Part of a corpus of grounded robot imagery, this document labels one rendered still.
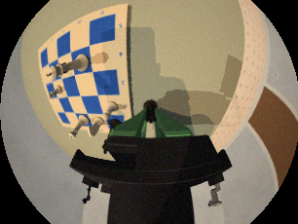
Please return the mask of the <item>blue and cream checkered board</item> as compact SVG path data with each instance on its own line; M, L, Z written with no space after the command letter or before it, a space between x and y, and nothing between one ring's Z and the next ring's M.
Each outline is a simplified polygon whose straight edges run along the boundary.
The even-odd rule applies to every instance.
M46 94L61 86L62 93L49 99L64 127L75 129L79 116L89 119L80 130L87 131L94 118L107 110L113 101L118 109L99 132L110 131L109 122L122 123L132 117L128 66L129 4L104 8L74 20L52 36L39 50L39 66ZM86 55L85 71L70 70L55 80L46 77L51 66L68 63L78 55ZM102 118L103 119L103 118Z

